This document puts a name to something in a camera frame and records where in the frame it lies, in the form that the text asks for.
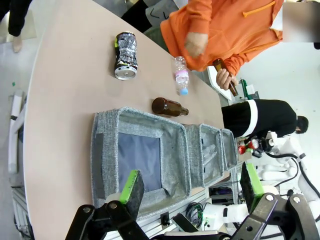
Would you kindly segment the crushed silver black can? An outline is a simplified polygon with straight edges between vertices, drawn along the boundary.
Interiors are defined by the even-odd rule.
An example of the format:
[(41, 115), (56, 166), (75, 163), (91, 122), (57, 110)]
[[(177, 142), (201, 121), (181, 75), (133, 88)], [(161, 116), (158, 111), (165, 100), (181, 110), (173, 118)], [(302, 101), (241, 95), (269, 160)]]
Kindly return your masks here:
[(132, 32), (121, 32), (115, 37), (114, 75), (117, 79), (126, 81), (133, 79), (138, 71), (137, 40)]

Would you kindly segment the aluminium table frame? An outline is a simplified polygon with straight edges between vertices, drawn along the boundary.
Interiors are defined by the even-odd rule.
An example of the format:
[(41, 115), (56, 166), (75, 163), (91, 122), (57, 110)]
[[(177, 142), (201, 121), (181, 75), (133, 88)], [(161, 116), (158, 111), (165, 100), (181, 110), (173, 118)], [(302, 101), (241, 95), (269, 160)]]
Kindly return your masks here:
[[(13, 187), (11, 191), (14, 212), (13, 222), (16, 230), (19, 232), (20, 240), (35, 240), (27, 210), (25, 188), (23, 186)], [(177, 230), (177, 227), (173, 222), (173, 217), (179, 213), (185, 215), (187, 206), (192, 202), (202, 204), (206, 202), (210, 203), (209, 189), (203, 187), (192, 189), (190, 198), (188, 198), (181, 206), (174, 207), (167, 212), (169, 225), (162, 225), (161, 217), (159, 215), (139, 220), (137, 223), (149, 238), (164, 234), (165, 232), (175, 231)]]

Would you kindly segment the green white machine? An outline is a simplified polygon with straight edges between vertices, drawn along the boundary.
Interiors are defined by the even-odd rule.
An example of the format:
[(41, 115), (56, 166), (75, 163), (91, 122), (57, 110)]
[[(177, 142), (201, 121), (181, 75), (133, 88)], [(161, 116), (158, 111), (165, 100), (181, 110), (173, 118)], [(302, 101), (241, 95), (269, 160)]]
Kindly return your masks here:
[(255, 90), (252, 84), (247, 84), (245, 79), (240, 79), (239, 84), (236, 87), (238, 91), (237, 99), (244, 100), (257, 100), (260, 98), (258, 91)]

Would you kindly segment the person's left hand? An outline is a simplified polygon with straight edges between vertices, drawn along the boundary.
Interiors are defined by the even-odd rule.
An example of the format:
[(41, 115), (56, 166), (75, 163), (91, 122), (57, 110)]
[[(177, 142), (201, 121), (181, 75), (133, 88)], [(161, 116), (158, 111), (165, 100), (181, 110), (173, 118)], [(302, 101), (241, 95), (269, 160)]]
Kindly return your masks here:
[(216, 83), (217, 85), (224, 90), (229, 89), (230, 83), (233, 83), (235, 86), (239, 84), (236, 77), (229, 73), (225, 68), (221, 68), (216, 75)]

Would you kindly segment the person's orange hoodie body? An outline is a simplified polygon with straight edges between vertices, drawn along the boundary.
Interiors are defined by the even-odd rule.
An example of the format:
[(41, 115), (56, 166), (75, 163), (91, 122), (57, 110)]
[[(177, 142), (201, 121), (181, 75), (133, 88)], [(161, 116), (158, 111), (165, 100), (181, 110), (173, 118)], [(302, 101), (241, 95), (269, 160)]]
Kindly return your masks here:
[(254, 58), (280, 43), (283, 33), (272, 24), (283, 3), (284, 0), (212, 0), (208, 43), (198, 57), (191, 57), (185, 48), (190, 27), (187, 5), (162, 21), (160, 30), (169, 53), (183, 56), (190, 70), (201, 72), (216, 59), (225, 60), (235, 54)]

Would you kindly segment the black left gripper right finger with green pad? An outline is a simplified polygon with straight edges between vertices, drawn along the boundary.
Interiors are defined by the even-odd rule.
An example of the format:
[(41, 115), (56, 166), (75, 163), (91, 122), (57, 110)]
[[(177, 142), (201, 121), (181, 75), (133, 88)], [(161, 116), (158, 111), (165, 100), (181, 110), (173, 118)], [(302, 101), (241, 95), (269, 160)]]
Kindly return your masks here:
[(243, 163), (240, 185), (249, 215), (231, 240), (260, 240), (266, 226), (278, 226), (284, 240), (316, 240), (316, 221), (302, 194), (288, 199), (266, 192), (251, 163)]

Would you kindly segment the person's right forearm orange sleeve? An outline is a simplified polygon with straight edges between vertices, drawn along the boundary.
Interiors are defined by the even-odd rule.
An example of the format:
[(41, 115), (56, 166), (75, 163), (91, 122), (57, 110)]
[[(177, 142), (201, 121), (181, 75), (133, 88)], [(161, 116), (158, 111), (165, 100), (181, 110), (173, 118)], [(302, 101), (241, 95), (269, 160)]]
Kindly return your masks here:
[(212, 0), (189, 0), (186, 12), (190, 22), (189, 32), (208, 34), (212, 19)]

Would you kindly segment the person's right hand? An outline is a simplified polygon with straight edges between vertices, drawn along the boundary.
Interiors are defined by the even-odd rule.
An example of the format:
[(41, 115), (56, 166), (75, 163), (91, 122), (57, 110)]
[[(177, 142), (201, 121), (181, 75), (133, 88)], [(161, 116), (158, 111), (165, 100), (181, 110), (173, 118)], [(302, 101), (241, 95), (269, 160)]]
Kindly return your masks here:
[(196, 58), (205, 52), (208, 39), (209, 37), (205, 33), (189, 32), (184, 47), (191, 57)]

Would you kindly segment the small black power socket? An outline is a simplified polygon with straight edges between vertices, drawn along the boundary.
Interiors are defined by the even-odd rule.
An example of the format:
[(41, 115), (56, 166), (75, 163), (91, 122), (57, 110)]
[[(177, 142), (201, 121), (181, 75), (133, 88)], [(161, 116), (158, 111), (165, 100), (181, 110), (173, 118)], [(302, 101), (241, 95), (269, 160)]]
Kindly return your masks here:
[(170, 215), (169, 215), (169, 212), (164, 212), (160, 215), (160, 223), (163, 227), (167, 227), (169, 226), (171, 223), (170, 223)]

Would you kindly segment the large grey fabric basket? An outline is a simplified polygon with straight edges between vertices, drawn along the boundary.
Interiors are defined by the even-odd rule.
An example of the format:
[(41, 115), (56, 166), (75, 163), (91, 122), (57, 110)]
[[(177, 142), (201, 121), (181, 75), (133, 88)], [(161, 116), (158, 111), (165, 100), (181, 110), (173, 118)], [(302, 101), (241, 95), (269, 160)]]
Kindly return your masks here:
[(91, 146), (93, 205), (124, 190), (132, 170), (139, 170), (144, 194), (138, 218), (179, 206), (191, 194), (185, 127), (175, 121), (130, 107), (94, 115)]

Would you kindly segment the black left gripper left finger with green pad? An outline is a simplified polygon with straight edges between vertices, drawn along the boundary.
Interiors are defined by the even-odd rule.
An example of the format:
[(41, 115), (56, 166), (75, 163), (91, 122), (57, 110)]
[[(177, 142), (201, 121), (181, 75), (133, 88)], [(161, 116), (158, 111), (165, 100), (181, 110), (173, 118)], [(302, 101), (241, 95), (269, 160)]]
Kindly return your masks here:
[(132, 170), (118, 200), (99, 208), (84, 204), (77, 209), (65, 240), (104, 240), (113, 231), (123, 240), (150, 240), (136, 222), (144, 191), (141, 172)]

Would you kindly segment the clear crumpled plastic bottle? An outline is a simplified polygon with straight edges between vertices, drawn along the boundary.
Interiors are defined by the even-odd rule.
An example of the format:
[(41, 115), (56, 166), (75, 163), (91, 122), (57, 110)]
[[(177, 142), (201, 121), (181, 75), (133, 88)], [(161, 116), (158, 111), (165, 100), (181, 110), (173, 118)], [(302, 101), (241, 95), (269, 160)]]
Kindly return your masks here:
[(206, 167), (217, 155), (217, 147), (212, 144), (202, 149), (203, 167)]

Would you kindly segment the person's left forearm orange sleeve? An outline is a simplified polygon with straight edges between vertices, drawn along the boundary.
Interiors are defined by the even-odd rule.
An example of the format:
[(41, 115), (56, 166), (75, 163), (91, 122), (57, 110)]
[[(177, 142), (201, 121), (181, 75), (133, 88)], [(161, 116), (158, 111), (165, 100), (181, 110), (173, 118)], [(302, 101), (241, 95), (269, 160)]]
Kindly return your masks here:
[(253, 57), (247, 53), (239, 53), (233, 54), (232, 56), (224, 59), (225, 66), (227, 67), (228, 71), (233, 75), (236, 76), (240, 70), (240, 68), (245, 64), (248, 63)]

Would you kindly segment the bystander in black clothes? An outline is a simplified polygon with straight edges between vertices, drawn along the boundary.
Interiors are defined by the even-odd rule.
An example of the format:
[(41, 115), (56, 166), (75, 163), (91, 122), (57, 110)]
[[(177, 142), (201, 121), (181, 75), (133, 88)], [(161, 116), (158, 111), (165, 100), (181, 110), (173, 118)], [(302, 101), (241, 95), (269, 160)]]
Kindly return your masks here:
[(279, 138), (292, 133), (304, 134), (309, 120), (297, 115), (283, 100), (250, 99), (221, 108), (224, 127), (235, 138), (262, 138), (275, 132)]

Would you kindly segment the small grey fabric basket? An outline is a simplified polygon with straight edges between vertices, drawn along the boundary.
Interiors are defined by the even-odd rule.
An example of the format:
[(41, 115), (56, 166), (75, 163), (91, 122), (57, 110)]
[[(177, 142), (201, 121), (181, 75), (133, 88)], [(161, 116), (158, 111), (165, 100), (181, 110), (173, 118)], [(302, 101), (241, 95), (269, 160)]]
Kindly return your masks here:
[(221, 129), (224, 170), (230, 171), (239, 161), (237, 141), (229, 129)]

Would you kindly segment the medium grey fabric basket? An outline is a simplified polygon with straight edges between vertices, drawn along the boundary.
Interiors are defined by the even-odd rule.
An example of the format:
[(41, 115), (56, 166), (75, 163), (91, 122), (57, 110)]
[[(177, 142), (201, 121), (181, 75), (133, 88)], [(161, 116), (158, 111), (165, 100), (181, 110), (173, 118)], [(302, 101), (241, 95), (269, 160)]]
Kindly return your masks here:
[(224, 176), (222, 132), (207, 124), (185, 125), (190, 180), (193, 188), (208, 188)]

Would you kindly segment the clear plastic bottle pink label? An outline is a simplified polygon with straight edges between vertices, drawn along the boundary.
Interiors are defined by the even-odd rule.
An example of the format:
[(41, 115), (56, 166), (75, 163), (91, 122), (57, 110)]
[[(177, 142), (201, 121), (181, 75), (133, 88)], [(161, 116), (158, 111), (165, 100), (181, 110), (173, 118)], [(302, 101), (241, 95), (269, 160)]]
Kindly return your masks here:
[(173, 62), (176, 89), (181, 96), (189, 93), (189, 72), (183, 56), (177, 56)]

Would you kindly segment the red emergency stop button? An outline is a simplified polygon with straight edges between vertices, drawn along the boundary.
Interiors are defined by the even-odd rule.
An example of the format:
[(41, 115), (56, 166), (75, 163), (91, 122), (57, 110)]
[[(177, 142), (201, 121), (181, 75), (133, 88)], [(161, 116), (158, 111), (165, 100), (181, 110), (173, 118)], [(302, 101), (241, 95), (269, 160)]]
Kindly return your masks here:
[(245, 152), (252, 152), (253, 150), (257, 150), (259, 148), (259, 141), (257, 139), (252, 139), (248, 143), (244, 145), (240, 145), (238, 147), (238, 152), (242, 155)]

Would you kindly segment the brown glass bottle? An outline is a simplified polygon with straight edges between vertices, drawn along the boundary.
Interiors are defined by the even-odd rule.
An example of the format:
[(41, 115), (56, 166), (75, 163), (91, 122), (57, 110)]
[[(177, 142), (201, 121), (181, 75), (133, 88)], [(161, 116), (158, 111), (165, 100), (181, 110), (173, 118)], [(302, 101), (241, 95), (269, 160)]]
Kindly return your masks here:
[[(226, 64), (224, 63), (224, 61), (221, 58), (216, 59), (215, 61), (212, 62), (212, 65), (214, 66), (215, 70), (218, 72), (220, 69), (225, 69), (226, 72), (228, 73), (228, 76), (231, 77), (232, 74), (230, 73), (230, 71), (228, 70)], [(238, 95), (238, 91), (236, 89), (235, 84), (231, 81), (229, 83), (229, 87), (228, 89), (230, 90), (230, 92), (232, 93), (232, 95), (234, 97), (236, 97)]]
[(189, 114), (189, 110), (182, 107), (179, 102), (163, 97), (155, 98), (152, 102), (151, 109), (155, 114), (170, 117), (187, 116)]

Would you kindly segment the bystander in dark sleeve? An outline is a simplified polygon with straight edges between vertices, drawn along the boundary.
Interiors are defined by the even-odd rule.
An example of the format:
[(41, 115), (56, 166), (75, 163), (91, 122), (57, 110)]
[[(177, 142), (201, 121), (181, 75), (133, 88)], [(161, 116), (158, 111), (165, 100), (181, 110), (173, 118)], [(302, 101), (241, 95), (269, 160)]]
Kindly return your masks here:
[(18, 53), (23, 46), (21, 32), (25, 25), (25, 17), (33, 0), (0, 0), (0, 22), (9, 12), (8, 33), (13, 36), (12, 48)]

